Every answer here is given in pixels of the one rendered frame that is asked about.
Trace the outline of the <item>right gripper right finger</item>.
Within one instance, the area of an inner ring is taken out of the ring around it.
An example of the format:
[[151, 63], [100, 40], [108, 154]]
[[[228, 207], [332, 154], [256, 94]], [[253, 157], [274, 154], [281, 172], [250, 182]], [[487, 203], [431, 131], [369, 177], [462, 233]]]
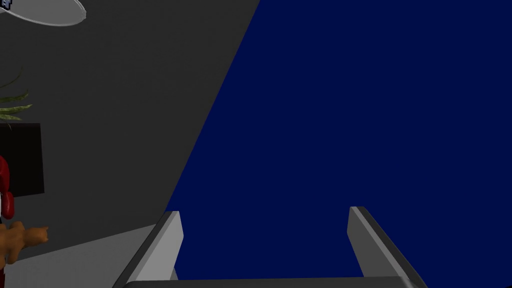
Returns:
[[365, 278], [388, 278], [396, 288], [428, 288], [365, 207], [349, 208], [346, 232]]

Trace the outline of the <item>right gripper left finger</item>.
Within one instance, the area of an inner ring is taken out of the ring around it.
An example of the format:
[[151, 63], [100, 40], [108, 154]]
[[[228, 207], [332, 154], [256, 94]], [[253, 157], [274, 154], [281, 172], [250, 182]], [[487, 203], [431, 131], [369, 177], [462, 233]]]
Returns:
[[178, 211], [166, 211], [137, 249], [112, 288], [134, 281], [168, 281], [184, 239]]

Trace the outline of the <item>orange toy figure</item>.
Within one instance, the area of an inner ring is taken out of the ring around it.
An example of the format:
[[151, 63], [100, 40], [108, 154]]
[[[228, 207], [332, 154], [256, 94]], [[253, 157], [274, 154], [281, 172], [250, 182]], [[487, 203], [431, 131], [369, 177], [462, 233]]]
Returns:
[[21, 250], [35, 247], [48, 241], [48, 226], [25, 229], [21, 221], [15, 221], [9, 228], [0, 224], [0, 269], [14, 264]]

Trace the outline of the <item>red rounded object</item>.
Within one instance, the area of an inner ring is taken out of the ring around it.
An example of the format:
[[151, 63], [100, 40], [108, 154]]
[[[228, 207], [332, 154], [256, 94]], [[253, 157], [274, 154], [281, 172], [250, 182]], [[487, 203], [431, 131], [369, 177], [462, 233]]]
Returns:
[[10, 191], [10, 169], [7, 161], [0, 155], [0, 215], [11, 220], [15, 214], [14, 195]]

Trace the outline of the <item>black box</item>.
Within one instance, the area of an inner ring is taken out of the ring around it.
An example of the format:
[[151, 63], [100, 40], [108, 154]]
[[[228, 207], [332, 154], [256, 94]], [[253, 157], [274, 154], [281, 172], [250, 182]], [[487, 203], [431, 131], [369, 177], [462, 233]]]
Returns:
[[9, 190], [14, 197], [45, 192], [39, 123], [0, 123], [0, 156], [8, 164]]

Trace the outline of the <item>green leafy plant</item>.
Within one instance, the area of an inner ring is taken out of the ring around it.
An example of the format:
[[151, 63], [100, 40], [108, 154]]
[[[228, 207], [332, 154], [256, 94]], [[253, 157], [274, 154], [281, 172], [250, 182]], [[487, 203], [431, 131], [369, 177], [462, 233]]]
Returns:
[[30, 90], [27, 88], [18, 95], [0, 95], [0, 123], [5, 124], [10, 131], [13, 130], [12, 122], [22, 121], [17, 115], [33, 106], [33, 104], [19, 104], [19, 102], [24, 101], [29, 94]]

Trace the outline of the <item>white round disc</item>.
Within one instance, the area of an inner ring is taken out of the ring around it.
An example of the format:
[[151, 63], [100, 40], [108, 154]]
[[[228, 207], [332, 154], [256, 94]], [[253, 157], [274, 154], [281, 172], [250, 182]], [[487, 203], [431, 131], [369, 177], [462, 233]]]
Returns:
[[79, 0], [0, 0], [0, 14], [46, 26], [79, 24], [87, 11]]

